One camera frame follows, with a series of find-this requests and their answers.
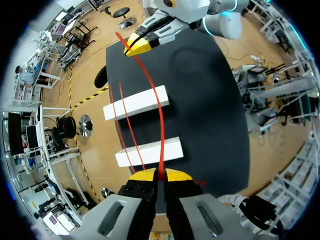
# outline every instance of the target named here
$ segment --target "black stool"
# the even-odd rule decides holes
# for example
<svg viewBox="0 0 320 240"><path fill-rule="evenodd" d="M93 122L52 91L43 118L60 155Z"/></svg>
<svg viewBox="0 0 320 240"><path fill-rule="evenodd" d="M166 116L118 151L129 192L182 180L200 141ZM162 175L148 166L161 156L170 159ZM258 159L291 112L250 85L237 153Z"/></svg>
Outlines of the black stool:
<svg viewBox="0 0 320 240"><path fill-rule="evenodd" d="M109 16L111 16L113 18L119 18L119 17L123 16L124 20L119 24L119 28L126 29L137 22L137 19L135 17L126 18L126 14L130 11L129 7L120 8L119 10L115 11L113 13L113 15L109 11L109 8L110 8L110 6L107 6L103 10L101 10L100 12L105 12L106 14L108 14Z"/></svg>
<svg viewBox="0 0 320 240"><path fill-rule="evenodd" d="M94 85L97 89L102 88L108 82L107 66L104 66L96 75Z"/></svg>

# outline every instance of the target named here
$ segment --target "metal frame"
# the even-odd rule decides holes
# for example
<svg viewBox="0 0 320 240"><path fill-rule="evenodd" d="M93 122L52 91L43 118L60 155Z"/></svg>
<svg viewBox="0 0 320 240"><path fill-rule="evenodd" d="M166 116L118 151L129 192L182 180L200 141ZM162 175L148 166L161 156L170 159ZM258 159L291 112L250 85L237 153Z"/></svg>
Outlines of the metal frame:
<svg viewBox="0 0 320 240"><path fill-rule="evenodd" d="M64 112L63 114L55 114L55 115L51 115L51 114L47 114L47 115L44 115L44 110L63 110L63 111L66 111ZM75 151L78 151L79 147L73 147L73 148L69 148L69 149L65 149L65 150L62 150L62 151L59 151L59 152L56 152L54 154L49 154L49 151L48 151L48 148L47 148L47 144L46 144L46 135L45 135L45 126L44 126L44 117L46 118L55 118L55 117L63 117L65 116L67 113L69 113L72 109L71 108L65 108L65 107L43 107L42 105L40 106L40 121L38 121L37 124L40 124L40 129L41 129L41 139L42 139L42 149L44 151L44 154L45 154L45 158L46 158L46 162L47 162L47 168L50 170L49 173L48 173L48 176L49 178L55 182L61 192L61 195L64 197L67 205L69 206L69 208L76 214L77 216L77 221L79 221L80 223L82 223L82 217L80 216L80 214L78 213L78 211L74 208L74 206L72 205L72 203L69 201L65 191L64 191L64 188L63 186L61 185L58 177L57 177L57 174L56 174L56 171L55 171L55 167L54 165L57 164L57 163L60 163L60 162L66 162L66 165L67 165L67 169L68 171L70 172L71 174L71 177L80 193L80 195L82 196L84 202L86 204L89 203L88 199L86 198L86 196L83 194L83 189L80 187L77 179L76 179L76 176L72 170L72 167L71 167L71 163L70 163L70 159L72 158L75 158L77 156L80 156L81 154L79 152L75 152Z"/></svg>

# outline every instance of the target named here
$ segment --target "black table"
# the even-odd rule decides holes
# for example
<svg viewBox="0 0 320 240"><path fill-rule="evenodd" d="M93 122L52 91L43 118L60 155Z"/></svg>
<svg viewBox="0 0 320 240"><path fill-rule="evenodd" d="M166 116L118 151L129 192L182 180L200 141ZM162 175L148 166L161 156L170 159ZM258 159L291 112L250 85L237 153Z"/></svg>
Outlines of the black table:
<svg viewBox="0 0 320 240"><path fill-rule="evenodd" d="M106 71L114 101L151 88L132 57L118 42L106 50ZM165 168L184 171L206 181L204 192L215 197L248 186L250 146L245 111L233 74L214 39L185 30L176 40L139 55L155 86L165 85L170 105L162 108L165 138L180 137L184 157L164 162ZM158 109L130 117L138 145L160 141ZM126 147L133 147L127 120L119 125ZM158 167L148 164L146 167ZM163 183L157 213L164 213Z"/></svg>

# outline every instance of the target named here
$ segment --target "white block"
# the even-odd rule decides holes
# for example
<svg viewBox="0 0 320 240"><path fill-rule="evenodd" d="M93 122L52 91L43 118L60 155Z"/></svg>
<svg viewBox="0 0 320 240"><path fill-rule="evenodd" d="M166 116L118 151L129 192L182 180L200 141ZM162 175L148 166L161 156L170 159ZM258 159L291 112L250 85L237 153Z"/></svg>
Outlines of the white block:
<svg viewBox="0 0 320 240"><path fill-rule="evenodd" d="M153 164L160 161L160 149L161 141L155 141L152 143L147 143L138 146L139 153L141 155L143 163ZM126 149L129 155L129 159L133 166L141 165L141 160L136 149L136 146L128 147ZM118 162L119 167L129 167L130 163L126 154L126 151L122 149L121 151L115 154L116 161ZM164 156L163 160L173 160L179 159L184 156L182 151L182 146L179 137L173 137L164 140Z"/></svg>
<svg viewBox="0 0 320 240"><path fill-rule="evenodd" d="M166 106L169 105L169 99L166 91L166 87L164 85L157 86L155 88L156 94L158 95L160 105ZM126 118L126 112L128 116L132 116L135 114L147 112L153 109L158 108L158 102L155 95L154 90L151 88L146 91L139 92L137 94L125 97L124 104L122 102L122 99L119 101L114 102L113 104L109 104L107 106L103 107L103 113L105 120L115 120L115 113L116 116L119 119Z"/></svg>

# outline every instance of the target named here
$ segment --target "wire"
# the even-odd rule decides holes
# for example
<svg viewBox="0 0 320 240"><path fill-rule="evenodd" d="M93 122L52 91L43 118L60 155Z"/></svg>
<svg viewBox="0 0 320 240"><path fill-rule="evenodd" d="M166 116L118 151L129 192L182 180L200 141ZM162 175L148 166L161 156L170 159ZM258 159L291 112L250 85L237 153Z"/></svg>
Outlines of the wire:
<svg viewBox="0 0 320 240"><path fill-rule="evenodd" d="M277 139L277 135L278 135L278 134L277 134L277 132L271 133L271 131L270 131L271 127L269 127L269 129L268 129L268 141L269 141L269 144L270 144L271 146L273 146L273 145L275 145L275 142L276 142L276 139Z"/></svg>
<svg viewBox="0 0 320 240"><path fill-rule="evenodd" d="M225 57L226 56L228 56L229 55L229 47L228 47L228 45L225 43L225 41L223 41L220 37L217 37L217 38L214 38L214 39L219 39L220 40L220 42L222 42L224 45L225 45L225 47L226 47L226 54L223 54Z"/></svg>
<svg viewBox="0 0 320 240"><path fill-rule="evenodd" d="M226 58L226 59L236 60L236 61L241 61L242 59L244 59L245 57L250 56L250 55L251 55L251 53L248 53L248 54L244 55L244 56L241 57L241 58L233 58L233 57L229 57L229 56L226 56L225 58Z"/></svg>
<svg viewBox="0 0 320 240"><path fill-rule="evenodd" d="M124 46L129 50L130 47L127 44L126 40L118 33L115 32L117 37L120 39L120 41L124 44ZM147 69L143 65L143 63L139 60L139 58L135 55L133 56L135 61L140 65L142 71L144 72L145 77L148 79L153 91L154 95L158 104L158 110L159 110L159 116L160 116L160 129L161 129L161 149L160 149L160 160L159 160L159 167L158 167L158 180L164 181L165 180L165 162L164 162L164 151L165 151L165 121L164 121L164 116L162 113L162 107L158 98L158 94L155 88L155 85L152 81L152 78L150 77Z"/></svg>
<svg viewBox="0 0 320 240"><path fill-rule="evenodd" d="M259 137L258 137L258 144L260 145L260 146L263 146L263 145L265 145L265 135L260 135Z"/></svg>
<svg viewBox="0 0 320 240"><path fill-rule="evenodd" d="M131 161L130 161L130 158L129 158L129 155L128 155L128 152L127 152L126 144L125 144L125 141L124 141L124 137L122 136L121 129L120 129L120 126L119 126L118 117L117 117L116 109L115 109L114 95L112 93L112 87L110 86L109 88L110 88L110 97L111 97L112 106L113 106L113 112L114 112L114 117L115 117L115 125L116 125L116 128L118 129L120 141L121 141L122 146L124 148L125 154L126 154L128 160L129 160L131 169L132 169L133 173L136 173L136 170L135 170L134 166L132 166L132 164L131 164Z"/></svg>
<svg viewBox="0 0 320 240"><path fill-rule="evenodd" d="M50 117L46 117L46 116L44 116L43 118L44 118L44 119L49 119L49 120L51 120L52 122L54 122L55 124L57 124L57 122L56 122L56 121L54 121L53 119L51 119Z"/></svg>
<svg viewBox="0 0 320 240"><path fill-rule="evenodd" d="M125 106L124 94L122 92L122 84L121 84L121 82L119 82L119 89L120 89L120 95L121 95L122 104L123 104L123 108L124 108L125 118L126 118L126 121L128 122L128 126L129 126L129 129L130 129L131 137L133 139L136 151L138 152L138 155L140 157L142 168L143 168L143 170L146 170L146 167L144 165L144 162L142 161L142 157L141 157L140 152L139 152L139 148L138 148L137 141L136 141L136 138L135 138L135 135L134 135L134 131L132 130L132 127L131 127L131 124L130 124L130 121L129 121L128 113L127 113L126 106Z"/></svg>
<svg viewBox="0 0 320 240"><path fill-rule="evenodd" d="M143 14L141 15L142 21L141 21L139 24L136 25L136 27L135 27L135 30L136 30L136 31L137 31L137 28L140 26L140 24L142 24L142 23L144 22L144 18L143 18L144 15L145 15L145 13L143 13Z"/></svg>
<svg viewBox="0 0 320 240"><path fill-rule="evenodd" d="M99 30L100 30L99 34L95 34L95 32L94 32L95 30L93 30L92 33L93 33L94 35L99 36L99 35L101 34L101 28L99 28L98 25L95 25L94 27L91 27L88 21L87 21L86 23L88 24L88 26L89 26L89 28L90 28L91 30L94 29L95 27L97 27L96 29L99 29Z"/></svg>
<svg viewBox="0 0 320 240"><path fill-rule="evenodd" d="M56 102L54 102L51 98L46 98L46 97L43 97L43 99L49 101L49 102L52 102L54 106L57 105L58 103L58 100L59 100L59 97L63 94L64 92L64 89L65 89L65 85L62 84L62 91L60 91L60 86L61 86L61 82L63 82L63 80L60 80L59 81L59 90L58 90L58 98L56 99Z"/></svg>

